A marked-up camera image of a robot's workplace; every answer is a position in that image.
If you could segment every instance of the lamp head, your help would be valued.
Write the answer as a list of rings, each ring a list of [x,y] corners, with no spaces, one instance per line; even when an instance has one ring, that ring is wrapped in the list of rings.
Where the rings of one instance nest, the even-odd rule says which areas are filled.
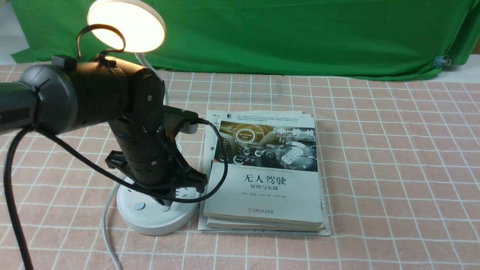
[[[120,30],[126,40],[125,51],[148,52],[158,48],[165,39],[165,23],[148,4],[140,0],[96,0],[88,11],[89,25],[111,25]],[[121,49],[120,37],[106,29],[93,34],[110,47]]]

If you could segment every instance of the green backdrop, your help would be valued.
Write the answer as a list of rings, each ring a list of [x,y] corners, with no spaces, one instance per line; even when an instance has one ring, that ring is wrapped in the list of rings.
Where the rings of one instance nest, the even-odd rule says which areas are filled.
[[[432,67],[437,56],[466,62],[480,37],[479,1],[145,0],[167,26],[147,59],[179,71],[427,79],[441,71]],[[30,45],[13,57],[76,55],[92,2],[12,1]],[[88,34],[81,49],[85,61],[104,45]]]

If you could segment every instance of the white lamp base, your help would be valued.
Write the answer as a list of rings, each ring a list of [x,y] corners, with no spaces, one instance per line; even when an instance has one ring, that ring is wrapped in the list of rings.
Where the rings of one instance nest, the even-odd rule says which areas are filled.
[[[178,189],[177,198],[195,199],[200,194],[195,188]],[[160,205],[153,198],[120,186],[117,206],[123,220],[130,229],[147,235],[165,235],[185,226],[198,209],[198,203],[172,203],[170,209]]]

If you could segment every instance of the book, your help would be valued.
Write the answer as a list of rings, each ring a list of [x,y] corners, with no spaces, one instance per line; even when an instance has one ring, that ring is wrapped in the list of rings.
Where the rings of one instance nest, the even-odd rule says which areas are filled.
[[[213,229],[275,230],[302,232],[319,232],[325,228],[324,224],[322,224],[321,226],[302,226],[282,223],[233,221],[215,218],[207,218],[207,226]]]
[[[307,115],[231,112],[220,117],[208,191],[219,182],[223,160],[228,175],[206,200],[208,218],[321,227],[315,120]],[[224,157],[219,144],[227,153]]]
[[[221,110],[208,110],[206,119],[212,122],[217,128],[219,125],[219,117],[222,114],[228,114],[227,111]],[[301,111],[244,111],[243,113],[253,113],[253,114],[260,114],[260,115],[302,115]],[[215,145],[216,145],[217,137],[215,133],[211,129],[206,129],[205,131],[205,139],[204,139],[204,161],[202,170],[207,175],[210,176],[211,164],[215,155]],[[329,237],[331,236],[331,229],[330,223],[328,220],[328,212],[326,207],[326,202],[324,198],[324,190],[323,187],[320,186],[320,197],[322,202],[322,214],[324,216],[324,223],[322,225],[323,230],[319,232],[305,232],[305,231],[295,231],[295,230],[275,230],[275,228],[269,227],[266,230],[260,230],[258,227],[256,229],[217,229],[217,228],[210,228],[207,226],[208,224],[208,217],[203,215],[204,204],[205,202],[200,202],[200,209],[199,209],[199,220],[198,220],[198,227],[197,229],[202,233],[232,233],[232,234],[269,234],[269,235],[289,235],[289,236],[319,236],[319,237]],[[231,221],[230,223],[237,223],[242,224],[243,221]],[[249,222],[249,224],[258,224],[258,222]]]

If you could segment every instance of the white cable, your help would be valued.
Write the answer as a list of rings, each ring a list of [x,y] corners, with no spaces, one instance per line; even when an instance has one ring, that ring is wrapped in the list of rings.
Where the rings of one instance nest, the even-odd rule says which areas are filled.
[[[105,241],[105,246],[107,247],[108,253],[110,254],[110,257],[113,260],[113,263],[115,264],[115,269],[116,270],[122,270],[119,258],[117,257],[117,254],[115,253],[115,250],[113,249],[112,243],[110,242],[107,234],[107,212],[108,212],[108,207],[110,206],[110,203],[113,200],[113,197],[117,193],[118,189],[120,187],[119,183],[115,183],[115,185],[112,188],[112,192],[110,193],[110,196],[108,197],[107,204],[103,208],[103,214],[102,214],[102,233],[103,233],[103,240]]]
[[[150,65],[150,63],[147,61],[147,59],[145,58],[145,54],[144,53],[140,53],[140,52],[137,52],[135,53],[135,56],[137,57],[138,61],[140,61],[140,64],[142,64],[142,66],[152,70],[153,72],[155,72],[156,76],[161,80],[163,81],[162,79],[162,75],[160,75],[160,72],[158,72],[156,69],[154,69],[152,67],[152,65]],[[168,91],[167,89],[165,89],[165,97],[163,99],[163,105],[166,105],[168,106]]]

